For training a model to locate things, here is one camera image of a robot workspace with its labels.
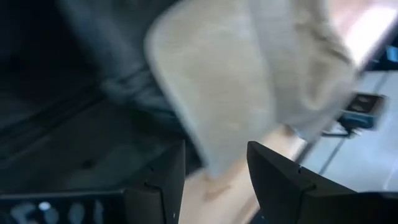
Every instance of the wooden surface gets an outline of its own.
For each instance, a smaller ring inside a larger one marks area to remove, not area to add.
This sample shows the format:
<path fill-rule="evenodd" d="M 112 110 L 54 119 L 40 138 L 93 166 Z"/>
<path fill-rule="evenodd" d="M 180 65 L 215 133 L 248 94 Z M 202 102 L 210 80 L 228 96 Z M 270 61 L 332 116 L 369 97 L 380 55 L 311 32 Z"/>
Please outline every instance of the wooden surface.
<path fill-rule="evenodd" d="M 338 16 L 347 16 L 342 5 L 345 1 L 334 1 L 333 20 L 341 21 Z M 398 7 L 391 2 L 387 4 L 386 0 L 353 2 L 357 5 L 348 7 L 355 9 L 352 12 L 355 17 L 350 17 L 348 24 L 337 22 L 336 25 L 344 26 L 338 30 L 352 52 L 356 66 L 361 68 L 394 22 Z M 262 143 L 291 160 L 299 156 L 305 145 L 304 140 L 282 126 L 264 137 Z M 246 158 L 242 158 L 222 178 L 211 180 L 205 170 L 199 170 L 185 181 L 180 223 L 243 224 L 248 223 L 258 209 Z"/>

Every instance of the beige cloth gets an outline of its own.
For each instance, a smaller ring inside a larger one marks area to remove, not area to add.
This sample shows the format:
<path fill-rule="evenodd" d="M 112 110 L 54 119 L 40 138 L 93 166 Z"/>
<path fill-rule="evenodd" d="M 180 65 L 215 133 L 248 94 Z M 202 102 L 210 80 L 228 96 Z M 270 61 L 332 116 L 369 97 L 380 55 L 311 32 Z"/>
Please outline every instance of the beige cloth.
<path fill-rule="evenodd" d="M 153 25 L 146 52 L 214 177 L 279 123 L 314 137 L 354 77 L 317 0 L 186 0 Z"/>

